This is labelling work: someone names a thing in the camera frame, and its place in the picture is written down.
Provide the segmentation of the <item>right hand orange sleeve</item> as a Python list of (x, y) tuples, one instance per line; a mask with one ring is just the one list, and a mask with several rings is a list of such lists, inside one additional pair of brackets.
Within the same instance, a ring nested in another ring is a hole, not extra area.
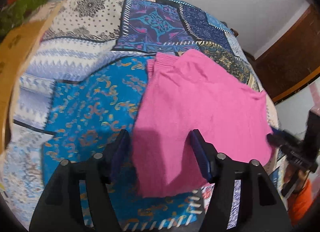
[(308, 176), (309, 171), (303, 171), (292, 164), (288, 164), (284, 176), (284, 187), (286, 188), (287, 184), (290, 183), (292, 179), (296, 178), (295, 183), (289, 188), (289, 191), (291, 193), (299, 193), (306, 185)]

